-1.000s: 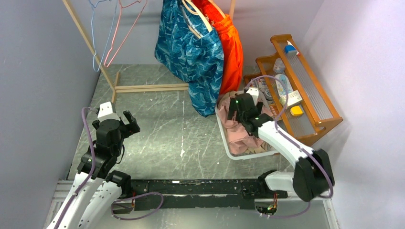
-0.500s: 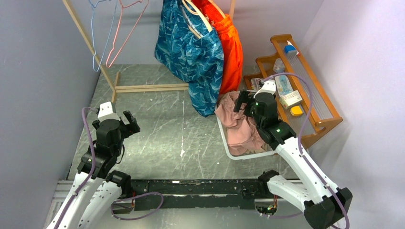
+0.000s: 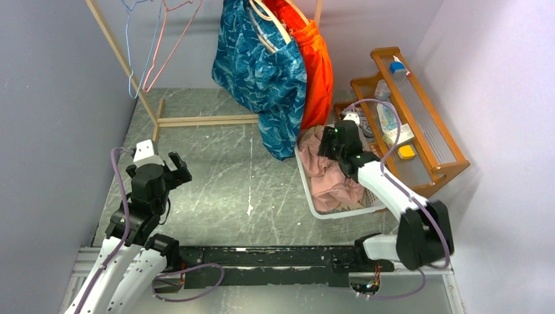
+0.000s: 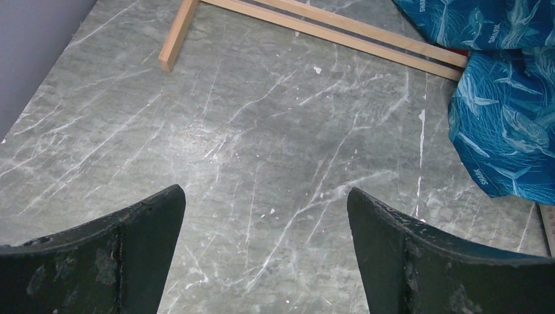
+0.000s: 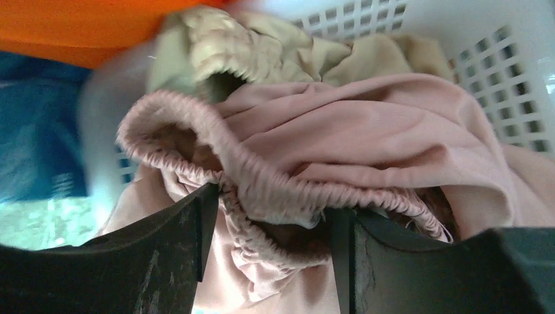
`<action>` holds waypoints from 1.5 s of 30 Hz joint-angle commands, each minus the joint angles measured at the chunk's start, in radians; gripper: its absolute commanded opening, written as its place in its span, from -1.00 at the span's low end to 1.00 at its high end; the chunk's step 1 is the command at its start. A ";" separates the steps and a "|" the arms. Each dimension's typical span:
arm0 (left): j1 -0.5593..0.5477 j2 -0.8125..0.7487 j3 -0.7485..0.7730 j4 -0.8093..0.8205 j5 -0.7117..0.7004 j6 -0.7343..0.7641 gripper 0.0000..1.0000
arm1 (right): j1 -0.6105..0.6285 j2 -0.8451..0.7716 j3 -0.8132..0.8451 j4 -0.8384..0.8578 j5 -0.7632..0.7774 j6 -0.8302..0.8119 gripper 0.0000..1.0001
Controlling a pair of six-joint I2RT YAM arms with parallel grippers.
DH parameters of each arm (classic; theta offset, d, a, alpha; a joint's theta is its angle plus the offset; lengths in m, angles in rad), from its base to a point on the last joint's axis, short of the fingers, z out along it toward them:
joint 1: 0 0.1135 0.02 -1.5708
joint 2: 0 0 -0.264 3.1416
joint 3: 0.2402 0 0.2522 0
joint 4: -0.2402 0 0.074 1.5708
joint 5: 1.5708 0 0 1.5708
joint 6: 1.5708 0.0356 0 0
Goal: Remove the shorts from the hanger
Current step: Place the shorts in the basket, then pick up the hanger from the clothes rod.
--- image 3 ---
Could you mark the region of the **beige shorts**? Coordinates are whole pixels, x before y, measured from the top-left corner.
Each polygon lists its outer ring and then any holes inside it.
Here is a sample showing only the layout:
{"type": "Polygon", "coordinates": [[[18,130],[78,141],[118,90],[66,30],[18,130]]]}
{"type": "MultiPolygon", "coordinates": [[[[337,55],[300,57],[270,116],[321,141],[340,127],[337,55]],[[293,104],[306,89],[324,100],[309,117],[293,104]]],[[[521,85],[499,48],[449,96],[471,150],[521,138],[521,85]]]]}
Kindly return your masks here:
{"type": "Polygon", "coordinates": [[[315,170],[310,176],[312,199],[318,213],[362,208],[365,189],[346,177],[337,161],[315,155],[315,170]]]}

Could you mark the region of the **pink shorts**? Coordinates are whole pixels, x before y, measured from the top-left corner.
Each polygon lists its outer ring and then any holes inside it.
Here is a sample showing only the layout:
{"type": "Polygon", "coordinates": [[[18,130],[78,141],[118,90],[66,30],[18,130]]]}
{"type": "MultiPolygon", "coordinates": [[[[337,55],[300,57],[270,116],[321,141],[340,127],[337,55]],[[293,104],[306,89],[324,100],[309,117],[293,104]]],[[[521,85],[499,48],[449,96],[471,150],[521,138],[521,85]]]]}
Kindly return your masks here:
{"type": "Polygon", "coordinates": [[[313,206],[321,214],[362,209],[365,189],[346,177],[336,160],[318,155],[323,131],[323,126],[306,130],[298,144],[298,156],[308,178],[313,206]]]}

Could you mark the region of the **blue patterned shorts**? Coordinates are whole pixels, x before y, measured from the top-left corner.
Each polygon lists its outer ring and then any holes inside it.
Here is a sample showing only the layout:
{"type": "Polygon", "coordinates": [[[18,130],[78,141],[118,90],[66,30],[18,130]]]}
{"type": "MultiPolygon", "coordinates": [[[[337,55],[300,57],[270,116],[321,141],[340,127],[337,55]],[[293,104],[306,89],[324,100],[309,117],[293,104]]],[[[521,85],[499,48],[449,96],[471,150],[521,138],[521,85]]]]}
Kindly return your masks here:
{"type": "Polygon", "coordinates": [[[286,44],[248,1],[224,1],[212,78],[258,115],[262,143],[278,160],[295,154],[307,91],[304,59],[291,38],[286,44]]]}

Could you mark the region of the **blue wire hanger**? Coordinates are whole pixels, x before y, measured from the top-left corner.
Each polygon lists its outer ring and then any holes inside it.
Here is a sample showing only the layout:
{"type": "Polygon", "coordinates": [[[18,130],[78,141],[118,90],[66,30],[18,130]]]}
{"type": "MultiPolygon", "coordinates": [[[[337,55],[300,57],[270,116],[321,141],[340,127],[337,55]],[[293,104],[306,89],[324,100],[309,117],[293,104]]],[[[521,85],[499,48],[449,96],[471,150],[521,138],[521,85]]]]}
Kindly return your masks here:
{"type": "Polygon", "coordinates": [[[126,13],[124,27],[124,47],[128,75],[128,95],[137,99],[142,79],[145,76],[149,54],[156,27],[160,24],[161,1],[121,1],[126,13]]]}

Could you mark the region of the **pink hanger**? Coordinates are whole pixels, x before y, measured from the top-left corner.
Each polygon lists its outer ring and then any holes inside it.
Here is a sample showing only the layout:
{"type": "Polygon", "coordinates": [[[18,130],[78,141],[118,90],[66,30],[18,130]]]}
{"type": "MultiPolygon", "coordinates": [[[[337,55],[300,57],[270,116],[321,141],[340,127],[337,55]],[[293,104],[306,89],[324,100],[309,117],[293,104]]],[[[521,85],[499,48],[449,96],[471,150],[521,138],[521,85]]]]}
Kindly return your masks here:
{"type": "Polygon", "coordinates": [[[154,88],[159,78],[168,67],[168,64],[173,59],[177,49],[181,46],[185,35],[188,33],[193,21],[195,21],[196,16],[198,15],[203,4],[204,1],[179,1],[174,5],[170,5],[168,1],[161,1],[160,16],[158,18],[158,22],[160,22],[160,24],[156,27],[154,42],[152,43],[152,52],[149,54],[145,76],[142,79],[142,92],[149,93],[154,88]],[[196,5],[196,8],[194,9],[191,17],[185,23],[185,26],[183,27],[171,50],[166,55],[162,55],[162,43],[166,37],[166,30],[169,26],[171,13],[181,10],[183,7],[190,7],[193,5],[196,5]]]}

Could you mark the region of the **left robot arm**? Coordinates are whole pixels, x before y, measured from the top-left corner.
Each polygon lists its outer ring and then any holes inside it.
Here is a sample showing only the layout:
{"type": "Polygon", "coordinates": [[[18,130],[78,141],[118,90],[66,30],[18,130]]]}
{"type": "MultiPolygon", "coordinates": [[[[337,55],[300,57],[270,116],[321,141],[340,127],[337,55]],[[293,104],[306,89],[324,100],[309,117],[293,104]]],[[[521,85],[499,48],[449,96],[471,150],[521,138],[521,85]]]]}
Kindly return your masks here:
{"type": "Polygon", "coordinates": [[[180,270],[179,241],[155,234],[170,210],[169,193],[191,181],[192,175],[177,152],[168,154],[171,170],[159,156],[142,157],[126,171],[132,179],[112,214],[98,257],[67,313],[124,313],[162,271],[180,270]]]}

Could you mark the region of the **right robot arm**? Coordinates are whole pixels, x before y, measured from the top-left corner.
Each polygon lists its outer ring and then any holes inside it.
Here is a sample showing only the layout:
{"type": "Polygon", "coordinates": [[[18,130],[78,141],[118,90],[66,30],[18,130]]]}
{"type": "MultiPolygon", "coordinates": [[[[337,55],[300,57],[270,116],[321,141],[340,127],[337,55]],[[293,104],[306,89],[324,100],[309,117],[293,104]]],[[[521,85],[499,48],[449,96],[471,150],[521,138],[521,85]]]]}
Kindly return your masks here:
{"type": "Polygon", "coordinates": [[[450,263],[454,242],[447,206],[411,190],[365,151],[354,121],[326,126],[318,154],[337,161],[342,173],[372,192],[399,223],[395,235],[372,234],[355,242],[353,263],[359,270],[368,271],[379,260],[397,261],[409,270],[439,260],[450,263]]]}

